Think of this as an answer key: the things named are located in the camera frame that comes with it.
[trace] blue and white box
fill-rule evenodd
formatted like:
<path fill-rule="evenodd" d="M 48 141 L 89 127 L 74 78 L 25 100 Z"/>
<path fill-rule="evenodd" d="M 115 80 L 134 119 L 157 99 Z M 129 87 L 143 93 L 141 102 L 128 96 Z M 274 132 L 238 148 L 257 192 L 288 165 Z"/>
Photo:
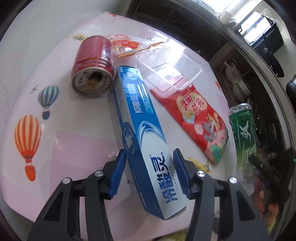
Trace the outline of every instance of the blue and white box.
<path fill-rule="evenodd" d="M 186 206 L 163 131 L 137 68 L 119 66 L 112 89 L 122 142 L 145 210 L 166 220 Z"/>

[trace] transparent plastic container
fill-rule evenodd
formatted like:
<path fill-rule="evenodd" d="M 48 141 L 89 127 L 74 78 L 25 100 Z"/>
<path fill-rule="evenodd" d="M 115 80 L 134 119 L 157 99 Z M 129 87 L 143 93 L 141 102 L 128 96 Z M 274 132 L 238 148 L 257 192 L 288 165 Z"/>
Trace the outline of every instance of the transparent plastic container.
<path fill-rule="evenodd" d="M 137 67 L 149 89 L 162 98 L 190 85 L 202 72 L 183 50 L 161 48 L 137 55 Z"/>

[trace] silver screw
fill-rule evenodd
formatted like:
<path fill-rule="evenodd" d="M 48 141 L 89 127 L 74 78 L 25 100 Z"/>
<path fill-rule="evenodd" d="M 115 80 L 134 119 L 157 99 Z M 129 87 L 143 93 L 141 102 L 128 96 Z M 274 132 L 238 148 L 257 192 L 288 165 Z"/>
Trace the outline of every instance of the silver screw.
<path fill-rule="evenodd" d="M 205 172 L 204 172 L 204 171 L 198 171 L 198 172 L 197 172 L 197 175 L 198 175 L 199 177 L 204 177 L 204 176 L 205 176 Z"/>
<path fill-rule="evenodd" d="M 70 181 L 71 181 L 71 179 L 68 178 L 68 177 L 66 177 L 66 178 L 63 179 L 63 183 L 64 184 L 68 184 L 68 183 L 70 183 Z"/>
<path fill-rule="evenodd" d="M 229 178 L 229 181 L 233 184 L 237 183 L 237 179 L 235 177 Z"/>
<path fill-rule="evenodd" d="M 94 173 L 94 175 L 95 175 L 96 177 L 101 177 L 102 175 L 104 175 L 104 173 L 103 173 L 102 171 L 96 171 L 96 172 Z"/>

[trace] red can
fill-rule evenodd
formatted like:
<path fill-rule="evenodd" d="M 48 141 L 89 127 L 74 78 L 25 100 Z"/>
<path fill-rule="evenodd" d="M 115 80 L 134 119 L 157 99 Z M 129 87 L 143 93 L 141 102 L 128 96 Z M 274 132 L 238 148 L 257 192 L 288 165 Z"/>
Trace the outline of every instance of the red can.
<path fill-rule="evenodd" d="M 72 69 L 73 88 L 81 94 L 97 97 L 111 87 L 113 76 L 111 42 L 102 36 L 85 39 Z"/>

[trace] can opening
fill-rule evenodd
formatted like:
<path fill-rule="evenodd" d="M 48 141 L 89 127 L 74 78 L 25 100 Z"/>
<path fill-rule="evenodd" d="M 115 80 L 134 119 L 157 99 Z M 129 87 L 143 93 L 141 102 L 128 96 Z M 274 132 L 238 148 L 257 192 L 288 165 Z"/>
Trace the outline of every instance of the can opening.
<path fill-rule="evenodd" d="M 94 72 L 89 76 L 89 80 L 95 80 L 98 83 L 102 80 L 103 75 L 100 72 Z"/>

